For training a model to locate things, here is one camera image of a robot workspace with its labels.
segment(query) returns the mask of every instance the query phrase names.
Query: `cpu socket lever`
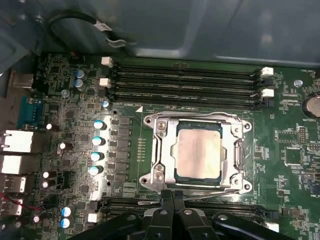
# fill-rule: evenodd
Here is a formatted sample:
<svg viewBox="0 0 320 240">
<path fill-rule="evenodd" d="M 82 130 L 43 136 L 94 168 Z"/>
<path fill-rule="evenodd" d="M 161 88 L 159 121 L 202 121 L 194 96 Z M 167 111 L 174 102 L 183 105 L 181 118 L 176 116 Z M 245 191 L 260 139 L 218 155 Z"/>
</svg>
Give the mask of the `cpu socket lever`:
<svg viewBox="0 0 320 240">
<path fill-rule="evenodd" d="M 143 124 L 153 129 L 150 173 L 139 179 L 143 187 L 184 195 L 252 190 L 243 163 L 250 122 L 225 112 L 162 111 L 147 115 Z"/>
</svg>

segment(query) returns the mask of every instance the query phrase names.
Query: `chip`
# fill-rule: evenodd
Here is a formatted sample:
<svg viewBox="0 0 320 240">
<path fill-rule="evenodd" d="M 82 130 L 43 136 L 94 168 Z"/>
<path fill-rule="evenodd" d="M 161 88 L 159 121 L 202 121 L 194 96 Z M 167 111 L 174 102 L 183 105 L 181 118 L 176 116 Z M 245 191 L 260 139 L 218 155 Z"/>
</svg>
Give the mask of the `chip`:
<svg viewBox="0 0 320 240">
<path fill-rule="evenodd" d="M 128 148 L 129 145 L 130 145 L 129 140 L 119 139 L 119 140 L 117 141 L 117 146 L 120 147 L 120 148 Z"/>
<path fill-rule="evenodd" d="M 59 110 L 59 105 L 51 104 L 49 109 L 50 109 L 50 112 L 57 112 Z"/>
<path fill-rule="evenodd" d="M 44 232 L 50 232 L 50 226 L 43 226 Z"/>
<path fill-rule="evenodd" d="M 88 91 L 86 91 L 86 94 L 89 96 L 94 96 L 95 95 L 95 90 L 94 89 L 88 89 Z"/>
<path fill-rule="evenodd" d="M 131 124 L 130 117 L 128 117 L 128 116 L 119 117 L 119 124 L 120 125 L 130 125 Z"/>
<path fill-rule="evenodd" d="M 58 74 L 60 72 L 60 67 L 58 66 L 53 66 L 51 69 L 50 69 L 50 73 L 51 74 Z"/>
<path fill-rule="evenodd" d="M 108 169 L 115 169 L 116 165 L 114 163 L 109 163 L 108 164 Z"/>
<path fill-rule="evenodd" d="M 125 183 L 127 181 L 127 174 L 124 173 L 116 173 L 114 180 L 118 183 Z"/>
<path fill-rule="evenodd" d="M 128 164 L 126 162 L 117 162 L 115 164 L 115 170 L 118 170 L 118 171 L 125 171 L 128 169 Z"/>
<path fill-rule="evenodd" d="M 115 176 L 114 175 L 107 175 L 106 179 L 109 181 L 113 181 L 113 180 L 115 180 Z"/>
<path fill-rule="evenodd" d="M 65 114 L 65 117 L 67 119 L 73 119 L 75 116 L 75 113 L 73 111 L 67 111 L 66 114 Z"/>
<path fill-rule="evenodd" d="M 127 128 L 119 128 L 118 129 L 118 136 L 129 137 L 130 136 L 130 130 L 127 129 Z"/>
<path fill-rule="evenodd" d="M 84 225 L 83 225 L 82 223 L 76 223 L 76 224 L 74 225 L 74 230 L 75 230 L 76 232 L 82 232 L 83 229 L 84 229 Z"/>
<path fill-rule="evenodd" d="M 90 71 L 88 73 L 88 77 L 96 77 L 97 76 L 97 72 L 96 71 Z"/>
<path fill-rule="evenodd" d="M 82 134 L 80 139 L 81 139 L 81 142 L 88 142 L 89 136 L 88 134 Z"/>
<path fill-rule="evenodd" d="M 116 141 L 110 141 L 109 142 L 109 146 L 110 147 L 116 147 L 118 145 L 118 143 Z"/>
<path fill-rule="evenodd" d="M 62 166 L 63 167 L 70 167 L 70 160 L 63 160 Z"/>
<path fill-rule="evenodd" d="M 116 152 L 109 152 L 108 155 L 110 158 L 115 158 L 117 156 L 117 153 Z"/>
<path fill-rule="evenodd" d="M 86 207 L 86 203 L 84 201 L 79 201 L 76 205 L 76 208 L 79 210 L 83 210 Z"/>
<path fill-rule="evenodd" d="M 128 158 L 128 152 L 127 151 L 117 151 L 116 152 L 116 158 L 117 159 L 127 159 Z"/>
<path fill-rule="evenodd" d="M 87 194 L 87 193 L 89 192 L 89 186 L 88 186 L 88 185 L 82 185 L 82 186 L 80 187 L 80 191 L 81 191 L 81 193 L 83 193 L 83 194 Z"/>
</svg>

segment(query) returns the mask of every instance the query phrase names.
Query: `white connector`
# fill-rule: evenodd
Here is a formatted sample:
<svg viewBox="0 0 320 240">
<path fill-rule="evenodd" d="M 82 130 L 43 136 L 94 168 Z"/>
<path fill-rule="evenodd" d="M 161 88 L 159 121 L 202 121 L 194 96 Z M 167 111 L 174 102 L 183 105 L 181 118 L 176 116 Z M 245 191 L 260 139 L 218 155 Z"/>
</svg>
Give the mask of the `white connector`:
<svg viewBox="0 0 320 240">
<path fill-rule="evenodd" d="M 264 98 L 273 98 L 275 96 L 275 90 L 269 88 L 263 89 L 261 95 Z"/>
<path fill-rule="evenodd" d="M 109 78 L 100 78 L 99 86 L 106 87 L 106 88 L 111 88 L 111 86 L 112 86 L 111 79 L 109 79 Z"/>
<path fill-rule="evenodd" d="M 101 212 L 94 212 L 88 214 L 88 223 L 98 223 L 102 219 Z"/>
<path fill-rule="evenodd" d="M 273 75 L 274 74 L 274 68 L 273 67 L 264 67 L 261 70 L 261 76 L 265 75 Z"/>
<path fill-rule="evenodd" d="M 107 66 L 107 67 L 109 67 L 109 68 L 112 68 L 112 67 L 114 66 L 114 61 L 113 61 L 112 58 L 109 57 L 109 56 L 103 56 L 103 57 L 101 58 L 101 64 L 102 64 L 103 66 Z"/>
</svg>

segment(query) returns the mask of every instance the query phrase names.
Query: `mounting screw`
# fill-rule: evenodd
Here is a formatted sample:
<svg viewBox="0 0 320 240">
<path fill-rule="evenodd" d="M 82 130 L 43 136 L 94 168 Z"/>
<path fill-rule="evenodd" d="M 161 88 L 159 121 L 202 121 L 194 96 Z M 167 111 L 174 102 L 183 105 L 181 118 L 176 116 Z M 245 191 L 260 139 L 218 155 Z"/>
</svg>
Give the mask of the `mounting screw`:
<svg viewBox="0 0 320 240">
<path fill-rule="evenodd" d="M 225 221 L 228 219 L 228 217 L 226 215 L 219 215 L 218 218 L 222 221 Z"/>
<path fill-rule="evenodd" d="M 158 122 L 158 129 L 159 129 L 159 130 L 163 131 L 163 130 L 166 129 L 166 127 L 167 127 L 166 122 L 164 122 L 164 121 L 159 121 L 159 122 Z"/>
<path fill-rule="evenodd" d="M 185 215 L 191 215 L 192 211 L 190 209 L 186 209 L 183 211 Z"/>
<path fill-rule="evenodd" d="M 135 215 L 129 215 L 126 219 L 127 219 L 128 221 L 132 221 L 132 220 L 135 220 L 135 219 L 136 219 L 136 216 L 135 216 Z"/>
<path fill-rule="evenodd" d="M 161 182 L 161 181 L 164 179 L 164 175 L 163 175 L 162 172 L 157 172 L 157 173 L 155 174 L 155 178 L 156 178 L 159 182 Z"/>
<path fill-rule="evenodd" d="M 35 16 L 35 21 L 36 21 L 37 23 L 42 24 L 42 23 L 44 22 L 44 19 L 43 19 L 42 16 L 37 15 L 37 16 Z"/>
<path fill-rule="evenodd" d="M 27 15 L 26 14 L 20 14 L 18 17 L 20 20 L 26 20 L 27 19 Z"/>
<path fill-rule="evenodd" d="M 250 128 L 250 124 L 249 124 L 249 123 L 246 123 L 246 124 L 244 125 L 244 128 L 245 128 L 245 129 L 249 129 L 249 128 Z"/>
<path fill-rule="evenodd" d="M 301 88 L 303 86 L 304 82 L 302 80 L 294 80 L 293 82 L 293 85 L 296 87 L 296 88 Z"/>
</svg>

